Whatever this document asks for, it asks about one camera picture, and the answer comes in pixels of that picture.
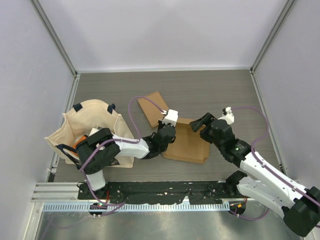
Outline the brown cardboard box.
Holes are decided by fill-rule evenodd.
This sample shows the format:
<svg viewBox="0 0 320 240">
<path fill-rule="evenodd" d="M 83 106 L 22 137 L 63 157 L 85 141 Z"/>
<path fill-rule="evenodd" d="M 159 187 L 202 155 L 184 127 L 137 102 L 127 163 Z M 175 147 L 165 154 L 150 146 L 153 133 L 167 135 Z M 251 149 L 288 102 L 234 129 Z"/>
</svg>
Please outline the brown cardboard box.
<svg viewBox="0 0 320 240">
<path fill-rule="evenodd" d="M 157 104 L 162 110 L 167 111 L 169 109 L 168 105 L 166 104 L 165 100 L 161 96 L 161 94 L 156 91 L 150 93 L 145 96 L 146 98 L 152 100 L 155 104 Z M 139 98 L 138 103 L 144 112 L 148 122 L 150 123 L 152 128 L 158 126 L 158 120 L 163 119 L 163 115 L 161 110 L 159 110 L 152 102 L 148 101 L 144 98 Z"/>
<path fill-rule="evenodd" d="M 194 164 L 205 164 L 210 155 L 210 143 L 200 137 L 200 130 L 194 132 L 190 126 L 193 119 L 179 117 L 176 123 L 174 143 L 162 153 L 166 159 Z"/>
</svg>

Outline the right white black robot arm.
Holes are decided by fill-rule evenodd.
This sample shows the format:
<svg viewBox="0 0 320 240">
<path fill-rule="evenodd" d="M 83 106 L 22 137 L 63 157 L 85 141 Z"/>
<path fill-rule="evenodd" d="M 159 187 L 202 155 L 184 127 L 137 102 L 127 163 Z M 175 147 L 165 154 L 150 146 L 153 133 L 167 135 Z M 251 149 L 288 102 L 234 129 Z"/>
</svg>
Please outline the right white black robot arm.
<svg viewBox="0 0 320 240">
<path fill-rule="evenodd" d="M 225 160 L 239 168 L 226 179 L 226 193 L 252 198 L 277 213 L 286 226 L 306 237 L 320 226 L 320 190 L 289 178 L 263 158 L 251 144 L 235 137 L 234 115 L 216 118 L 206 113 L 190 123 L 206 142 L 217 147 Z"/>
</svg>

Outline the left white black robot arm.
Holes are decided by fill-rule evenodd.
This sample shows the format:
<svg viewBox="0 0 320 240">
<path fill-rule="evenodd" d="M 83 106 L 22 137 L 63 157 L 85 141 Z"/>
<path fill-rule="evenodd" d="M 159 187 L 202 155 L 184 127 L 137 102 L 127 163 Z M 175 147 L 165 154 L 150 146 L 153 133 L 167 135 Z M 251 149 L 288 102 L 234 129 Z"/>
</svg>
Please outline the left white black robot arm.
<svg viewBox="0 0 320 240">
<path fill-rule="evenodd" d="M 89 194 L 97 200 L 106 195 L 103 168 L 112 166 L 119 157 L 152 159 L 165 152 L 175 139 L 176 128 L 165 123 L 161 123 L 156 132 L 141 139 L 117 136 L 109 128 L 85 135 L 75 145 L 75 152 L 81 162 L 79 171 L 85 174 Z"/>
</svg>

